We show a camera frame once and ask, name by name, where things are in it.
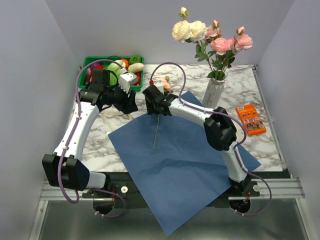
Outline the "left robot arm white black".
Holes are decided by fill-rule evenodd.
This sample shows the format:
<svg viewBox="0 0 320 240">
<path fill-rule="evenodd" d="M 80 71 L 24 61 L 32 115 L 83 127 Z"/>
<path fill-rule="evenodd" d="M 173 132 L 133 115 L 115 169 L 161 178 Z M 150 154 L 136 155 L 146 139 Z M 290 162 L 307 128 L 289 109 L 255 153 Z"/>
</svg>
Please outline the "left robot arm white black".
<svg viewBox="0 0 320 240">
<path fill-rule="evenodd" d="M 112 72 L 94 69 L 92 81 L 78 92 L 77 107 L 68 128 L 52 154 L 45 154 L 42 166 L 49 184 L 70 190 L 93 189 L 101 198 L 111 191 L 105 173 L 90 171 L 82 162 L 82 155 L 90 129 L 105 105 L 114 106 L 124 114 L 136 112 L 135 91 L 131 86 L 138 77 L 121 69 L 118 82 L 110 85 Z"/>
</svg>

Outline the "pink rose stem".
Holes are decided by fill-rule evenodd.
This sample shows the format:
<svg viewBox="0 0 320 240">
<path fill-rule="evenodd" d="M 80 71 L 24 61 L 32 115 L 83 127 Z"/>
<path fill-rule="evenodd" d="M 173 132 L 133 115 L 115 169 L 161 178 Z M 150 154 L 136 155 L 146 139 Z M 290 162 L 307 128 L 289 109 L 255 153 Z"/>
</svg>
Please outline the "pink rose stem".
<svg viewBox="0 0 320 240">
<path fill-rule="evenodd" d="M 236 34 L 232 38 L 222 37 L 219 27 L 219 21 L 213 20 L 204 40 L 211 48 L 211 51 L 206 54 L 211 69 L 207 77 L 223 81 L 226 78 L 226 70 L 232 67 L 236 55 L 242 50 L 253 47 L 253 39 L 245 33 L 244 26 L 237 28 Z"/>
<path fill-rule="evenodd" d="M 172 86 L 170 84 L 170 77 L 166 75 L 165 77 L 162 78 L 157 78 L 156 80 L 161 80 L 163 82 L 163 87 L 164 87 L 164 93 L 160 93 L 156 96 L 155 98 L 155 106 L 157 110 L 160 110 L 161 113 L 165 111 L 164 108 L 161 108 L 160 105 L 166 100 L 166 97 L 173 92 Z M 155 129 L 155 135 L 154 135 L 154 142 L 153 142 L 153 150 L 156 149 L 156 144 L 157 144 L 157 137 L 158 137 L 158 131 L 159 131 L 159 125 L 160 125 L 160 119 L 161 116 L 158 113 L 157 114 L 157 123 L 156 123 L 156 129 Z"/>
</svg>

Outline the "blue wrapping paper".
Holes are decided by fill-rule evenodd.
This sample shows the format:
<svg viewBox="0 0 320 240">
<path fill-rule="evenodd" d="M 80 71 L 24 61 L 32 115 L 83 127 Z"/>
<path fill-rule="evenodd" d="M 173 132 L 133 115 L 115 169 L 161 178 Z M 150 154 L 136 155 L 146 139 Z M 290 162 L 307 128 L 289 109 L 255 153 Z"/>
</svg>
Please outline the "blue wrapping paper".
<svg viewBox="0 0 320 240">
<path fill-rule="evenodd" d="M 109 134 L 116 152 L 169 236 L 230 188 L 221 153 L 202 126 L 177 116 L 143 114 Z"/>
</svg>

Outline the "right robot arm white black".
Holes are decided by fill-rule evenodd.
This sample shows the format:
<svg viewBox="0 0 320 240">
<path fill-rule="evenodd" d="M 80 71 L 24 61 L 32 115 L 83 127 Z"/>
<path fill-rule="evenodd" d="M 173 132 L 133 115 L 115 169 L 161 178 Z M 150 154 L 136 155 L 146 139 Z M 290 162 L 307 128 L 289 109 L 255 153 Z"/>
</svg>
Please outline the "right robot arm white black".
<svg viewBox="0 0 320 240">
<path fill-rule="evenodd" d="M 230 191 L 236 196 L 247 192 L 251 177 L 238 149 L 237 129 L 224 108 L 200 107 L 177 95 L 165 95 L 153 84 L 142 93 L 148 115 L 181 117 L 202 126 L 208 144 L 222 155 L 228 170 Z"/>
</svg>

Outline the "cream rose stem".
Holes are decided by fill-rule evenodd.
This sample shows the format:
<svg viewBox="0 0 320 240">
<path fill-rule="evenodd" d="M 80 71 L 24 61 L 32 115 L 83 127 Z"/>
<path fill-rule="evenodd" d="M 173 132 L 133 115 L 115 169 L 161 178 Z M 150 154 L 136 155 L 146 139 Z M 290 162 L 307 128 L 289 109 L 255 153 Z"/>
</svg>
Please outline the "cream rose stem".
<svg viewBox="0 0 320 240">
<path fill-rule="evenodd" d="M 172 28 L 171 34 L 173 39 L 180 43 L 195 44 L 195 58 L 198 62 L 206 61 L 209 64 L 209 69 L 213 72 L 214 68 L 210 63 L 210 57 L 206 52 L 206 48 L 219 35 L 219 30 L 213 28 L 215 24 L 206 26 L 200 20 L 189 22 L 187 20 L 189 12 L 184 6 L 180 8 L 178 15 L 182 20 L 175 23 Z"/>
</svg>

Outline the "cream ribbon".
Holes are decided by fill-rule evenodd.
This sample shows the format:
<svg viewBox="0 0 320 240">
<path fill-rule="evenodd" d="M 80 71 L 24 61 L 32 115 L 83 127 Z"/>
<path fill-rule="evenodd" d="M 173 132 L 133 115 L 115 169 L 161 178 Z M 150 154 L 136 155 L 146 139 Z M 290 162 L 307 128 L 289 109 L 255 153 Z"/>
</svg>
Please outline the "cream ribbon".
<svg viewBox="0 0 320 240">
<path fill-rule="evenodd" d="M 134 119 L 131 114 L 124 114 L 122 112 L 115 111 L 103 111 L 100 114 L 100 118 L 112 132 Z"/>
</svg>

